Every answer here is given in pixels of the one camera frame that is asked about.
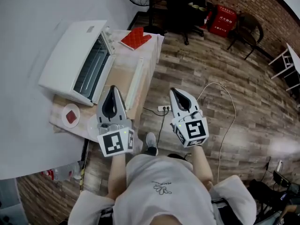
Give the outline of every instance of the brick wall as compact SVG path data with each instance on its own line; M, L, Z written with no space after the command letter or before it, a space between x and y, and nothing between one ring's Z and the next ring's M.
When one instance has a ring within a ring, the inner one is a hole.
M264 37L260 47L273 57L286 49L288 43L300 56L300 26L276 0L207 0L248 12L261 23Z

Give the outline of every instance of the fan stand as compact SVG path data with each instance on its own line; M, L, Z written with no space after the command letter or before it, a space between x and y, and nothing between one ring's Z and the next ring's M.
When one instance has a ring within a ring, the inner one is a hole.
M154 0L149 0L149 25L144 27L144 32L147 33L154 33L154 34L160 34L161 36L165 35L165 31L157 26L153 26L153 1Z

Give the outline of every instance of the plastic bottle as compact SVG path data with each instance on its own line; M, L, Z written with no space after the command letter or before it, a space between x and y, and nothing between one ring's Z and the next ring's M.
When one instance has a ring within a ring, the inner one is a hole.
M80 166L78 162L74 162L65 166L56 167L42 172L43 175L51 177L51 180L63 181L70 177L80 179Z

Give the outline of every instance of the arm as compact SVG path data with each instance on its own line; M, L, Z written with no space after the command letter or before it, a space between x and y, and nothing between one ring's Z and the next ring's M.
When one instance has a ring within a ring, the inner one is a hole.
M192 147L192 160L193 160L193 173L203 183L206 189L209 191L212 187L212 171L203 148L201 146Z
M116 200L127 188L125 153L112 158L112 166L108 177L108 195Z
M282 211L279 221L284 217L285 214L287 214L288 212L296 212L297 209L297 205L287 205L285 207L285 209Z

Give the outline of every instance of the fan base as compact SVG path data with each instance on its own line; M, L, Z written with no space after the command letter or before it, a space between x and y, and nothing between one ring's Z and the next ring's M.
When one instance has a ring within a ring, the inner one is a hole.
M157 26L145 26L144 32L160 34L161 36L165 35L165 31Z

